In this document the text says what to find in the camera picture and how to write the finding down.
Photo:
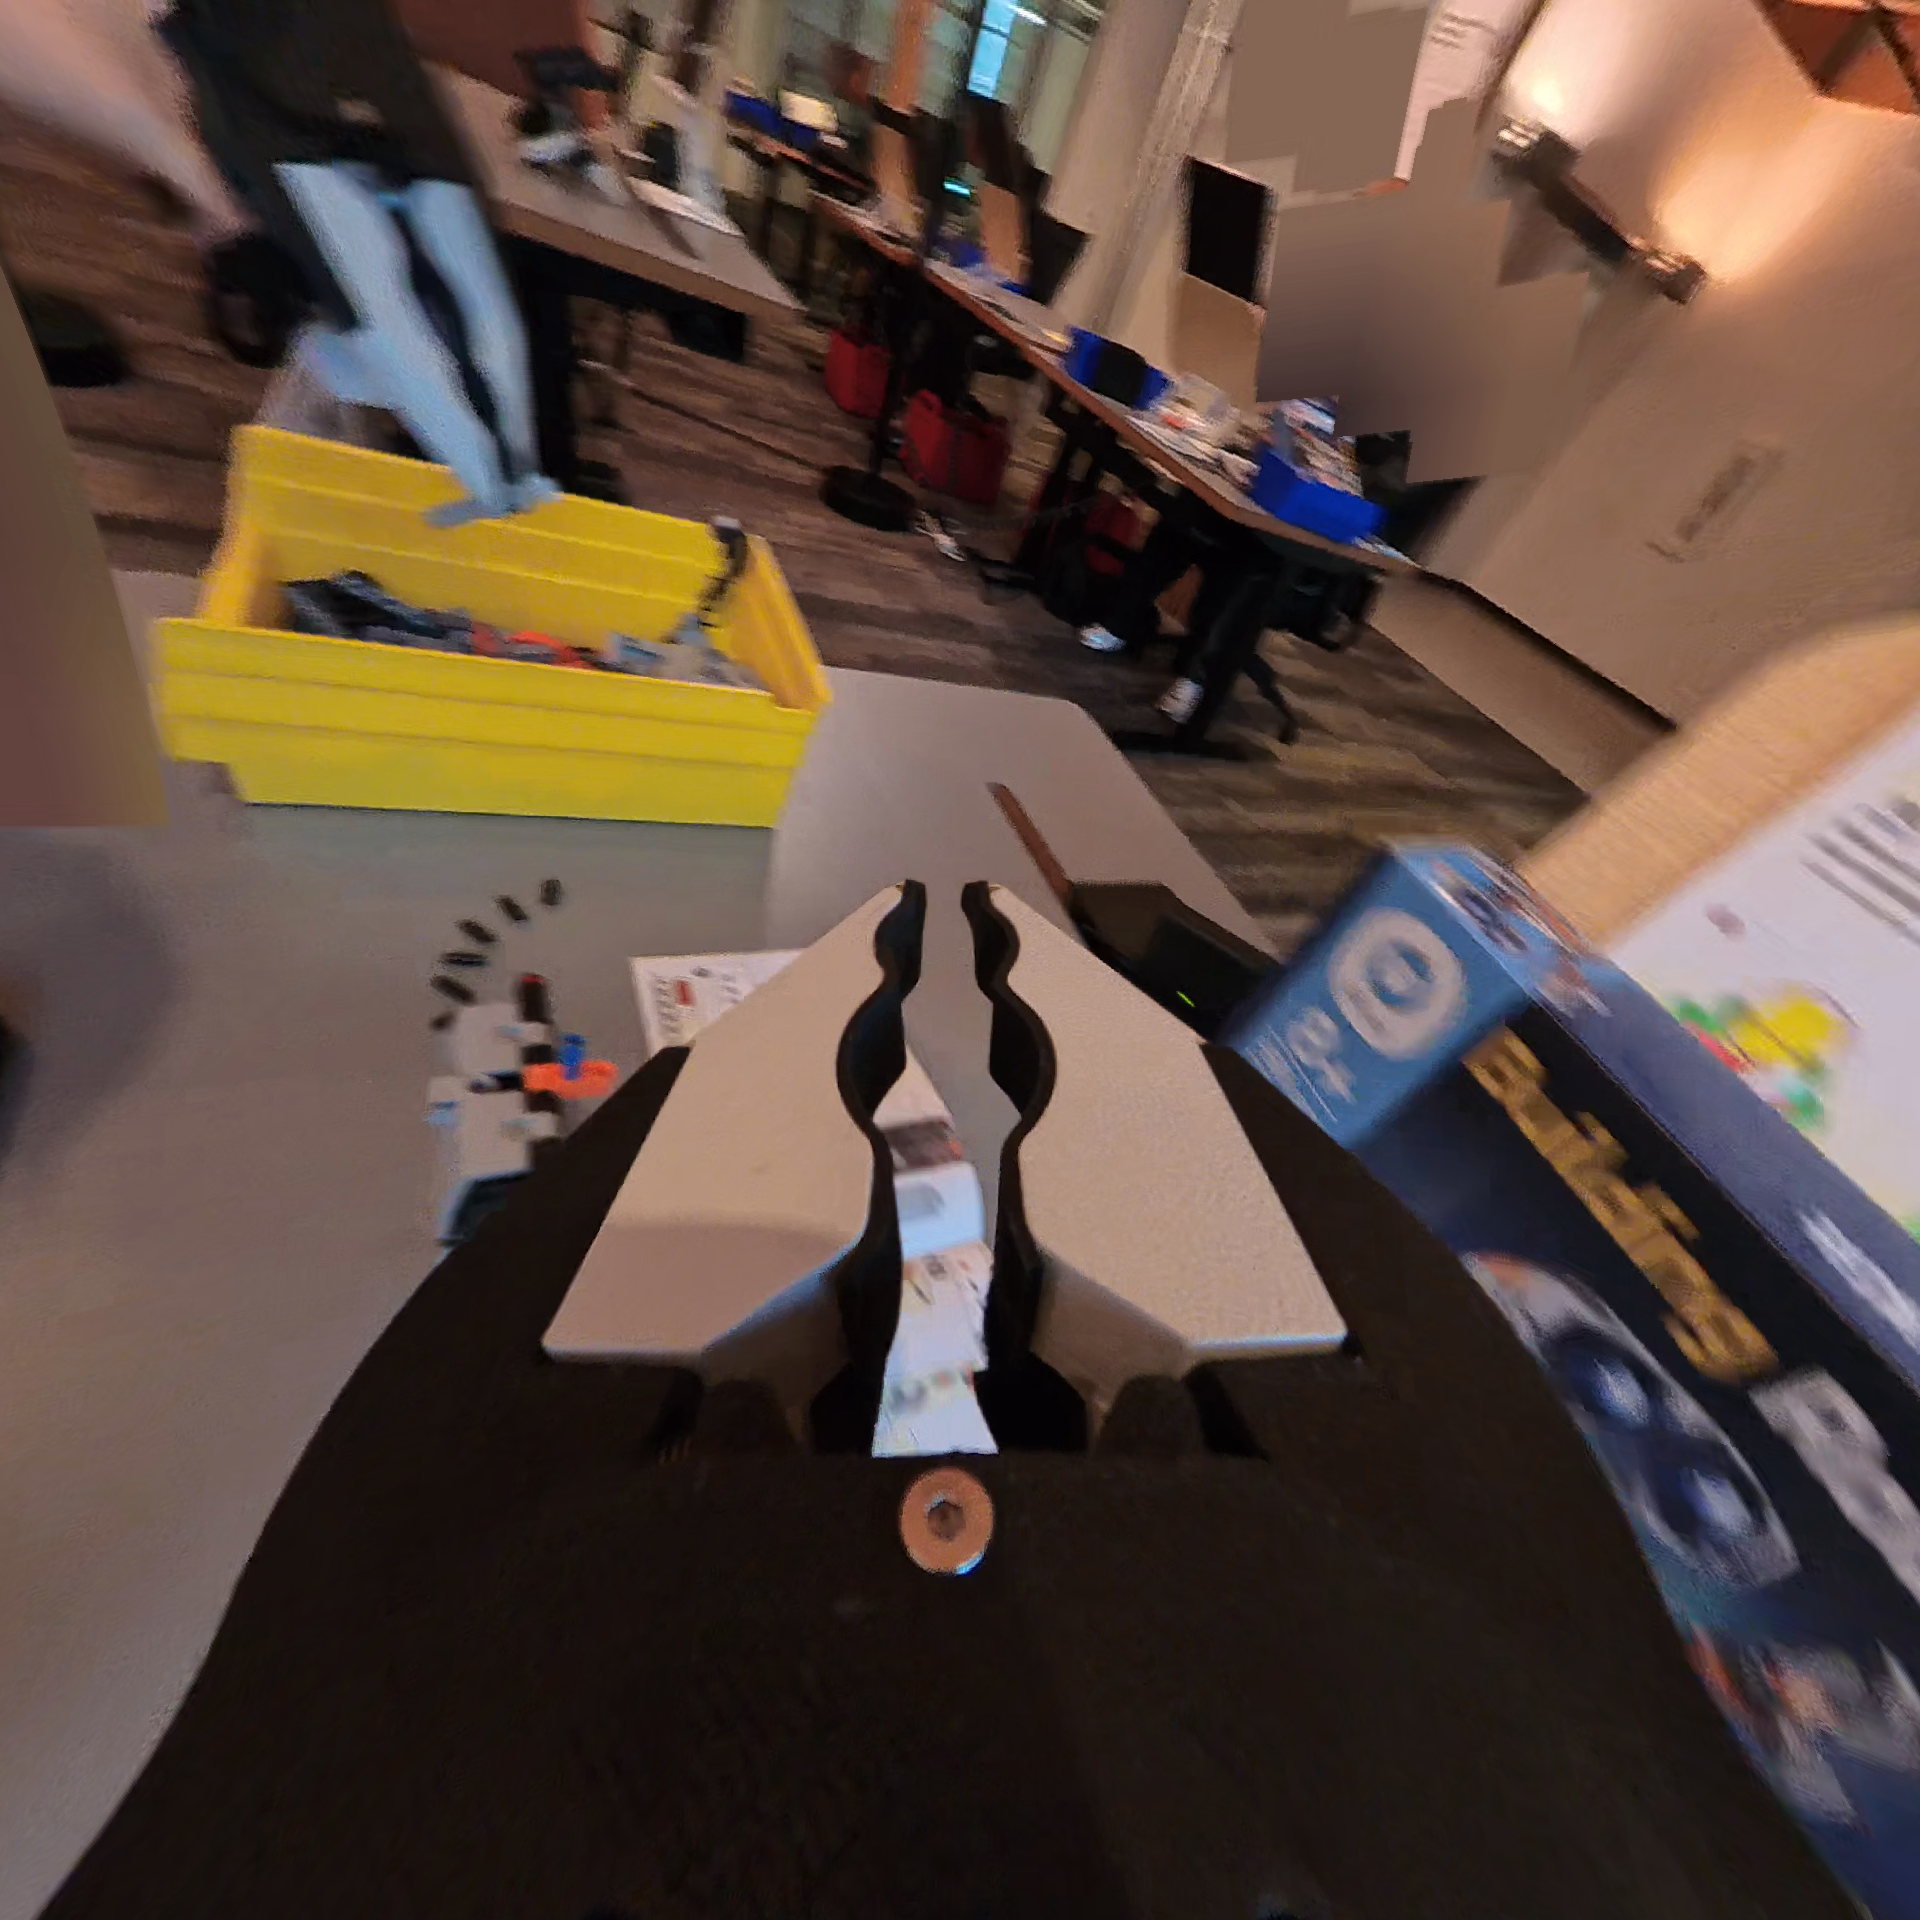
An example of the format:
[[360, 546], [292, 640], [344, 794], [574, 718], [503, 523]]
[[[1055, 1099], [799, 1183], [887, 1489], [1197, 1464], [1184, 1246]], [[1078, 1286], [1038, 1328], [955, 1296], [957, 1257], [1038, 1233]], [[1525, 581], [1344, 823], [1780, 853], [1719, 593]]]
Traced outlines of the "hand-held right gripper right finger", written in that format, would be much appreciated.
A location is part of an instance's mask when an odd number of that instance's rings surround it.
[[962, 891], [1000, 1145], [986, 1368], [1003, 1454], [1082, 1453], [1141, 1379], [1338, 1354], [1347, 1322], [1208, 1057], [1006, 888]]

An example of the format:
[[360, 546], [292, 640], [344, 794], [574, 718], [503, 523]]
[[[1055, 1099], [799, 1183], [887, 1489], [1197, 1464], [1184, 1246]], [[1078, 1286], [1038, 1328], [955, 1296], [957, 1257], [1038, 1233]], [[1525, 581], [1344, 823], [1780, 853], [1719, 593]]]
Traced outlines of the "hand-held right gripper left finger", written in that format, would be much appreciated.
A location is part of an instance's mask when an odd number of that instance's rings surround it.
[[764, 1386], [816, 1449], [872, 1453], [902, 1290], [877, 1107], [904, 1070], [923, 931], [925, 886], [887, 886], [670, 1049], [547, 1358]]

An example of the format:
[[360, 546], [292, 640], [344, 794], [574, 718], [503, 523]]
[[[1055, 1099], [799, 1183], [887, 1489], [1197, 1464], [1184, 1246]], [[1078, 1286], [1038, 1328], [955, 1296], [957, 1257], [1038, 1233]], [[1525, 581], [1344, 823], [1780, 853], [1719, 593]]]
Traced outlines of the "pile of building pieces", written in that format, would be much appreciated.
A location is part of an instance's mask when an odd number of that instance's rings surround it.
[[628, 679], [766, 690], [766, 679], [736, 664], [699, 618], [670, 635], [613, 631], [602, 640], [564, 640], [539, 630], [506, 630], [462, 608], [423, 608], [389, 593], [365, 573], [340, 570], [278, 587], [283, 626], [292, 633], [390, 645], [518, 666], [580, 669]]

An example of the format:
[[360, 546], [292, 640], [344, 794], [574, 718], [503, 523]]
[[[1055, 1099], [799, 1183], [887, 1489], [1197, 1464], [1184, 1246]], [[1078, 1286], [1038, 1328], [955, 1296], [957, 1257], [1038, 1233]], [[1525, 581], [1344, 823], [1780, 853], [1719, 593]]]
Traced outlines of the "yellow plastic bin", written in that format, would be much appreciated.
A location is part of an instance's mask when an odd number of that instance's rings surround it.
[[[197, 607], [151, 633], [166, 750], [254, 805], [776, 825], [831, 690], [767, 542], [590, 497], [454, 527], [456, 506], [448, 470], [235, 427]], [[699, 618], [766, 690], [288, 631], [280, 586], [340, 570], [564, 640]]]

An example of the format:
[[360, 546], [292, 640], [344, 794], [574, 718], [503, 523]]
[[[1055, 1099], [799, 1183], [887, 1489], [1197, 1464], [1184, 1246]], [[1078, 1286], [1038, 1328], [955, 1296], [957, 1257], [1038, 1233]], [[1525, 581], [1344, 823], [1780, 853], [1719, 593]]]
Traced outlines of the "grey desk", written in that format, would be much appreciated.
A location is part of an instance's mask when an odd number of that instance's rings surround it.
[[927, 888], [908, 1033], [980, 1169], [967, 880], [1063, 914], [990, 795], [1083, 880], [1262, 934], [1067, 703], [834, 669], [775, 831], [239, 802], [7, 829], [3, 1910], [36, 1915], [176, 1712], [307, 1441], [437, 1261], [428, 986], [460, 921], [637, 1063], [630, 959], [812, 944]]

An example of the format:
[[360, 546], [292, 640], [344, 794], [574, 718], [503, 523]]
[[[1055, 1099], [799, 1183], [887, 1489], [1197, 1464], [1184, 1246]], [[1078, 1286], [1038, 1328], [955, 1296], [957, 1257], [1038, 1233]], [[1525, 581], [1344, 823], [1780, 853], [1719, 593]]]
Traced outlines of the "instruction booklet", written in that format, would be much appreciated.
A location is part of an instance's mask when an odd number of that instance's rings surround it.
[[[685, 1048], [752, 997], [794, 952], [642, 957], [630, 963], [647, 1051]], [[917, 1057], [877, 1107], [893, 1163], [900, 1305], [887, 1354], [875, 1457], [991, 1457], [975, 1398], [991, 1282], [983, 1186], [942, 1094]]]

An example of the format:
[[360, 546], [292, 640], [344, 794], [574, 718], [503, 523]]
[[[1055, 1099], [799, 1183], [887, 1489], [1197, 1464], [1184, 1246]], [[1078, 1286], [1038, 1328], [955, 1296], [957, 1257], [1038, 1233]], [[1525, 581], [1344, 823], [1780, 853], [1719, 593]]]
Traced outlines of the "black device with green light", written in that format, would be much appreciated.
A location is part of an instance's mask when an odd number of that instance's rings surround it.
[[1202, 1040], [1215, 1040], [1278, 966], [1160, 882], [1076, 880], [1064, 912], [1095, 959]]

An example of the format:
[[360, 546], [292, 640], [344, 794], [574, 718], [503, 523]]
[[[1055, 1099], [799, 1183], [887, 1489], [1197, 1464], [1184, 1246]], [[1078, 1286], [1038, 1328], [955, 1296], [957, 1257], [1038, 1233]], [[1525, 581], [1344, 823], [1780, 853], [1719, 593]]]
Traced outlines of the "grey toy robot model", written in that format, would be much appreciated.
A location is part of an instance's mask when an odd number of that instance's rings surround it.
[[432, 1234], [467, 1245], [618, 1089], [620, 1069], [558, 1017], [549, 977], [518, 973], [437, 1024], [426, 1089], [435, 1133]]

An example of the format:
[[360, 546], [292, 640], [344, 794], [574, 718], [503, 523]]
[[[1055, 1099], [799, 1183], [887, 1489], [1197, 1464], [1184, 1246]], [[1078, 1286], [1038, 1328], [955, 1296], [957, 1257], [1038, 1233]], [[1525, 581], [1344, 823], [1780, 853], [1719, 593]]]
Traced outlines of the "scattered black pegs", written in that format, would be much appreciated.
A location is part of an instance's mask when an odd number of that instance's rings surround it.
[[451, 925], [451, 935], [428, 973], [432, 1013], [428, 1033], [448, 1043], [467, 1016], [501, 1009], [507, 1027], [559, 1031], [559, 997], [552, 983], [547, 934], [566, 904], [559, 875], [495, 888]]

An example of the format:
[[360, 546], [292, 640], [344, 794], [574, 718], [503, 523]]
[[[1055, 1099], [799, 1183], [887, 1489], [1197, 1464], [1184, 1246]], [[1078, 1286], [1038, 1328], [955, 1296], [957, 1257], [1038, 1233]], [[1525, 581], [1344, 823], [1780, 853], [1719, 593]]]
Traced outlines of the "blue cardboard box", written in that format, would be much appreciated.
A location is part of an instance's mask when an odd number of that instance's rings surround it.
[[1467, 1266], [1734, 1741], [1916, 1915], [1912, 1240], [1471, 849], [1378, 853], [1215, 1040]]

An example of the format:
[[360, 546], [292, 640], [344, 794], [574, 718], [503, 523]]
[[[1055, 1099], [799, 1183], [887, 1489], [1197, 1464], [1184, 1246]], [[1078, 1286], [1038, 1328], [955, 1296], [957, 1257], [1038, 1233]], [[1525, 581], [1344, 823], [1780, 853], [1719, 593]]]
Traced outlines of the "long wooden table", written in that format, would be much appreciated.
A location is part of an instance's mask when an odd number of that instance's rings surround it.
[[1292, 745], [1300, 730], [1275, 671], [1262, 656], [1262, 635], [1272, 631], [1272, 616], [1307, 610], [1304, 593], [1322, 586], [1312, 605], [1314, 626], [1304, 643], [1338, 655], [1344, 640], [1327, 635], [1335, 613], [1348, 630], [1364, 616], [1386, 581], [1420, 578], [1424, 570], [1378, 535], [1356, 544], [1299, 533], [1263, 517], [1221, 465], [1196, 463], [1176, 450], [1146, 415], [1090, 397], [1063, 373], [1064, 351], [1053, 351], [1015, 311], [1013, 297], [986, 280], [943, 263], [915, 263], [912, 275], [925, 297], [964, 317], [973, 335], [988, 335], [1011, 347], [1019, 363], [1046, 387], [1045, 418], [1060, 433], [1060, 450], [1040, 490], [1027, 506], [1019, 541], [1008, 560], [986, 560], [990, 578], [1040, 593], [1082, 544], [1088, 503], [1107, 481], [1126, 487], [1156, 523], [1176, 537], [1197, 541], [1202, 560], [1231, 587], [1221, 610], [1197, 631], [1188, 631], [1175, 677], [1204, 687], [1204, 699], [1187, 727], [1171, 727], [1160, 715], [1151, 727], [1122, 730], [1111, 738], [1125, 753], [1246, 761], [1236, 738], [1214, 736], [1234, 689], [1246, 682], [1278, 715], [1278, 742]]

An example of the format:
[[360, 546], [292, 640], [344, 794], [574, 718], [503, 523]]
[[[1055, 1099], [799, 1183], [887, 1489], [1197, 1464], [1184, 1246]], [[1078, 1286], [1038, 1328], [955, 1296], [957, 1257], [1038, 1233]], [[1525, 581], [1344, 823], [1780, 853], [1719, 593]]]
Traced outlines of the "blue storage bin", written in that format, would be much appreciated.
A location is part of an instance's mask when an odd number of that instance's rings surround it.
[[1167, 391], [1171, 381], [1139, 351], [1088, 328], [1069, 328], [1063, 373], [1090, 397], [1130, 413], [1146, 413]]
[[1270, 445], [1262, 446], [1246, 494], [1263, 517], [1335, 544], [1371, 541], [1386, 523], [1386, 507], [1312, 477]]

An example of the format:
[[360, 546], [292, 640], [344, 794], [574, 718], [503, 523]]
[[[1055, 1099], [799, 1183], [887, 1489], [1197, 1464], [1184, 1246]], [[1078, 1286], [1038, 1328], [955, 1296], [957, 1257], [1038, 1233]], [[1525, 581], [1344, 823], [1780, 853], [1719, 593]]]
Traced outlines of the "white printed poster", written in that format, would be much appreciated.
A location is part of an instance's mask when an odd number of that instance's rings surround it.
[[1607, 947], [1917, 1234], [1917, 725], [1844, 761]]

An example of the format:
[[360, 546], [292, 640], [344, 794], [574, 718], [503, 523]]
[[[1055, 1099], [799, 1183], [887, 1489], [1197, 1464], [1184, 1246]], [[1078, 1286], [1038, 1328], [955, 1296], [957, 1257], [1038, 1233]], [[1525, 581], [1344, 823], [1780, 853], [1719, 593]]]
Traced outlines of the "black monitor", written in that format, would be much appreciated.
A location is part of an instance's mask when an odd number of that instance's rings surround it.
[[1214, 160], [1184, 159], [1182, 278], [1259, 305], [1272, 187]]

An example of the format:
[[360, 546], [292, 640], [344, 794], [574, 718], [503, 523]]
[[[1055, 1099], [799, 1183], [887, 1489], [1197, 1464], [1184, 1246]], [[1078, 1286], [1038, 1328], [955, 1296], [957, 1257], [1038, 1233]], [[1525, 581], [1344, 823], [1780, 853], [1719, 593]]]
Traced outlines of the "wall lamp shelf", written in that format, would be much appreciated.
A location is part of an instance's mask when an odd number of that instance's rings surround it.
[[1576, 177], [1576, 150], [1546, 125], [1508, 115], [1491, 150], [1501, 182], [1527, 191], [1546, 217], [1572, 235], [1605, 267], [1637, 273], [1669, 305], [1686, 306], [1708, 285], [1701, 261], [1669, 251], [1632, 232], [1598, 191]]

